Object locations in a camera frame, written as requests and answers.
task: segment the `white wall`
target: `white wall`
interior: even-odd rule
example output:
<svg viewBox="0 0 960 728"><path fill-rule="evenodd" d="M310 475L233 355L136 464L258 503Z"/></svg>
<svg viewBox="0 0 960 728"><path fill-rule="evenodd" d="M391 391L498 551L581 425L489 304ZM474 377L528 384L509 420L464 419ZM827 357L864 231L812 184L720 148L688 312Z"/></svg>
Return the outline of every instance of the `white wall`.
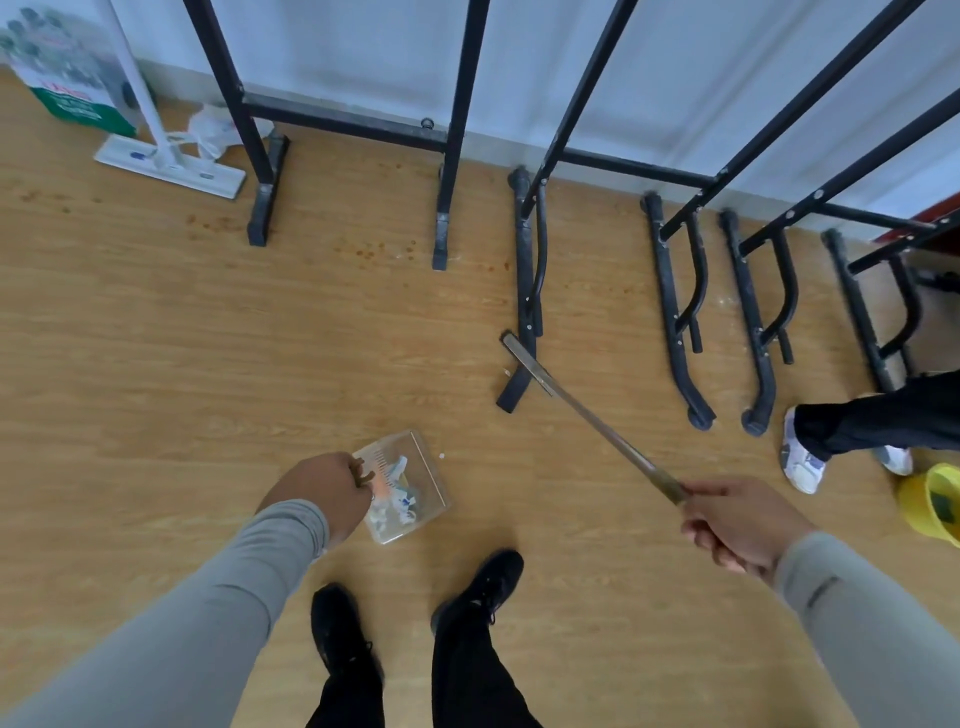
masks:
<svg viewBox="0 0 960 728"><path fill-rule="evenodd" d="M180 0L114 0L134 52L208 73ZM0 0L12 17L28 0ZM95 18L92 0L48 6ZM244 80L438 123L467 0L215 0ZM468 130L545 147L613 0L492 0ZM884 0L641 0L572 145L714 174ZM733 185L796 200L960 86L960 3L927 0ZM911 215L960 190L960 121L838 198Z"/></svg>

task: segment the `person's right arm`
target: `person's right arm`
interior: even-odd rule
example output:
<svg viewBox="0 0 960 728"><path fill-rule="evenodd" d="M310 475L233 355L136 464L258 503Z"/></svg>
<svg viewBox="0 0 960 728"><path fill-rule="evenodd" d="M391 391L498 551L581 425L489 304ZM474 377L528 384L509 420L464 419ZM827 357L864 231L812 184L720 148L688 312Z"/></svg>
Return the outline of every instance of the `person's right arm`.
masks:
<svg viewBox="0 0 960 728"><path fill-rule="evenodd" d="M774 587L862 728L956 722L960 644L899 584L760 481L687 489L684 532Z"/></svg>

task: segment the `white sneaker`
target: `white sneaker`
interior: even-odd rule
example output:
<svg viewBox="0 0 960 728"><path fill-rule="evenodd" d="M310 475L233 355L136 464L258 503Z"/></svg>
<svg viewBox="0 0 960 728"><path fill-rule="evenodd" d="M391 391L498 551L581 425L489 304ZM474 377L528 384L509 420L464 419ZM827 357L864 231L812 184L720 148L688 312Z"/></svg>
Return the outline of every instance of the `white sneaker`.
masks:
<svg viewBox="0 0 960 728"><path fill-rule="evenodd" d="M882 448L873 448L871 452L880 461L880 465L894 475L913 474L913 455L910 454L910 450L884 445Z"/></svg>
<svg viewBox="0 0 960 728"><path fill-rule="evenodd" d="M812 496L820 487L820 480L827 469L827 463L810 454L810 451L800 444L797 432L793 426L794 410L790 407L783 418L783 447L780 448L780 466L783 474L793 487L801 493Z"/></svg>

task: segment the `mop head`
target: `mop head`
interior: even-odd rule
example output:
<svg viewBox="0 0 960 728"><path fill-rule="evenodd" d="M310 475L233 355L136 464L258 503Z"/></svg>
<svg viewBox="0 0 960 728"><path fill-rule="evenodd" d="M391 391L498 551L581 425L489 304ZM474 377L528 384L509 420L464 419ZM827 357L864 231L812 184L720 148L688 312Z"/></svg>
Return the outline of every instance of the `mop head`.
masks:
<svg viewBox="0 0 960 728"><path fill-rule="evenodd" d="M126 169L139 175L153 177L155 180L192 187L229 200L237 196L240 185L247 176L242 169L234 169L217 164L210 159L200 159L185 154L178 155L178 161L181 164L177 166L163 164L155 144L116 134L108 137L93 158L111 167Z"/></svg>

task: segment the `black shoe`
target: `black shoe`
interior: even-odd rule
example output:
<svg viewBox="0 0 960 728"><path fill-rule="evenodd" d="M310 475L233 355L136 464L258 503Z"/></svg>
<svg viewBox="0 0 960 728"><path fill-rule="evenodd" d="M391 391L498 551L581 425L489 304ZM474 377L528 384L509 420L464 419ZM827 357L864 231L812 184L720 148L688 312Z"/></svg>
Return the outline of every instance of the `black shoe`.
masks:
<svg viewBox="0 0 960 728"><path fill-rule="evenodd" d="M314 593L310 628L331 675L341 674L350 666L373 667L379 673L371 654L373 644L367 642L360 628L356 601L342 584L327 584Z"/></svg>
<svg viewBox="0 0 960 728"><path fill-rule="evenodd" d="M441 621L454 611L451 608L456 605L474 604L480 607L486 613L488 622L493 624L496 610L510 598L522 574L523 557L519 553L512 548L495 551L480 565L466 589L437 607L430 618L430 629L434 636Z"/></svg>

